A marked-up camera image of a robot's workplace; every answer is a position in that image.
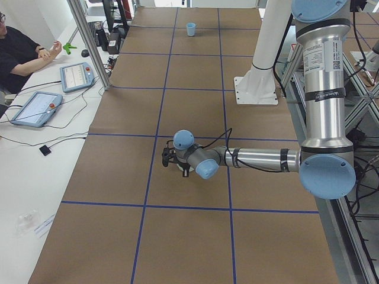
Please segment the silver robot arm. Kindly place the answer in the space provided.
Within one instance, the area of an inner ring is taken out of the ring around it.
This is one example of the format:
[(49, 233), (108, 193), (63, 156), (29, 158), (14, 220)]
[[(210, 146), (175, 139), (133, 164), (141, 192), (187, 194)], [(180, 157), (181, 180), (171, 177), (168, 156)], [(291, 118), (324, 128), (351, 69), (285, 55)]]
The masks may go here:
[(236, 77), (238, 104), (275, 105), (274, 69), (286, 30), (296, 24), (303, 49), (306, 139), (298, 151), (210, 147), (190, 131), (174, 135), (162, 163), (177, 164), (209, 179), (220, 166), (265, 172), (298, 172), (303, 187), (322, 199), (339, 199), (354, 188), (353, 145), (345, 135), (343, 38), (350, 29), (349, 1), (268, 1), (251, 69)]

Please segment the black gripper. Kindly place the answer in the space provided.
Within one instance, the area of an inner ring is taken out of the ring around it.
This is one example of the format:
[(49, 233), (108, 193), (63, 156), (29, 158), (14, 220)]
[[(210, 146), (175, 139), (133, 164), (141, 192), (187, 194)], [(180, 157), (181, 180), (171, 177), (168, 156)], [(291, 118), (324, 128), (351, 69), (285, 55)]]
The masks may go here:
[(188, 163), (182, 163), (179, 162), (177, 163), (178, 168), (182, 171), (182, 177), (183, 178), (188, 178), (189, 177), (189, 172), (190, 172), (190, 165)]

